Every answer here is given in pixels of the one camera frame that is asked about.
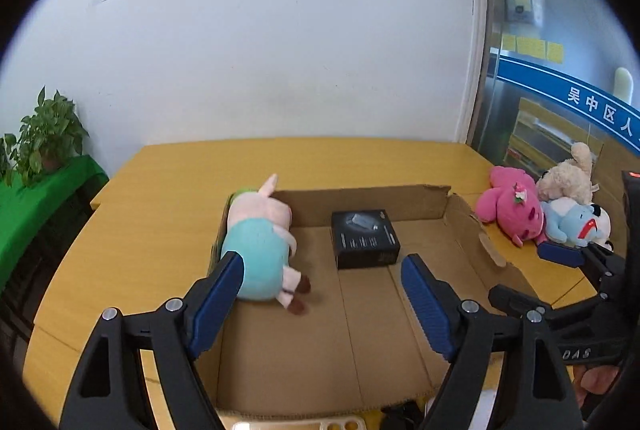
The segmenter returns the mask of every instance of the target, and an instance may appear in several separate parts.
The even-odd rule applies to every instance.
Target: open cardboard box
[[[535,296],[497,253],[471,208],[449,187],[409,185],[278,191],[293,213],[298,252],[290,265],[311,279],[308,312],[276,301],[238,301],[214,347],[196,363],[214,407],[249,418],[302,419],[350,413],[431,394],[448,363],[429,346],[404,294],[400,263],[419,253],[462,299],[487,299],[498,283]],[[402,245],[388,267],[335,266],[334,211],[385,209]],[[226,213],[212,252],[220,259]]]

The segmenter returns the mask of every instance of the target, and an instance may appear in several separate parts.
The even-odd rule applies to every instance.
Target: sticky note
[[[516,36],[515,35],[503,35],[502,36],[502,49],[505,51],[516,51]]]
[[[557,64],[562,64],[564,60],[564,46],[555,42],[546,43],[546,59]]]
[[[518,53],[521,55],[529,55],[535,58],[546,58],[545,41],[539,38],[529,38],[528,36],[519,36]]]

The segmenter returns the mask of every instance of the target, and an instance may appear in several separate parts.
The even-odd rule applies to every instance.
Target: red plush mouth
[[[578,239],[584,239],[587,234],[591,232],[592,228],[595,228],[596,230],[598,229],[598,226],[596,225],[596,219],[588,220],[588,222],[582,227],[582,231],[578,235]]]

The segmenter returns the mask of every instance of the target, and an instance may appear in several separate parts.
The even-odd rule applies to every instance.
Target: green tablecloth
[[[83,155],[31,188],[0,182],[0,291],[43,224],[92,177],[101,185],[109,181],[100,166]]]

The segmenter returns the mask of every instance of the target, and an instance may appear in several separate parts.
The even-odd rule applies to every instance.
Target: blue gripper pad
[[[582,252],[577,248],[569,248],[550,241],[538,246],[540,259],[567,267],[580,267],[584,264]]]
[[[198,280],[198,282],[202,282],[200,291],[194,291],[198,286],[198,282],[196,282],[185,296],[185,300],[190,301],[191,291],[194,291],[192,298],[195,297],[195,301],[200,303],[195,314],[187,317],[186,320],[186,324],[190,325],[188,334],[191,335],[187,351],[193,360],[213,345],[236,300],[243,277],[244,262],[242,257],[229,251],[218,263],[210,277]]]
[[[460,298],[448,283],[436,280],[416,254],[402,261],[401,280],[431,349],[450,362],[458,351],[453,334],[460,324]]]

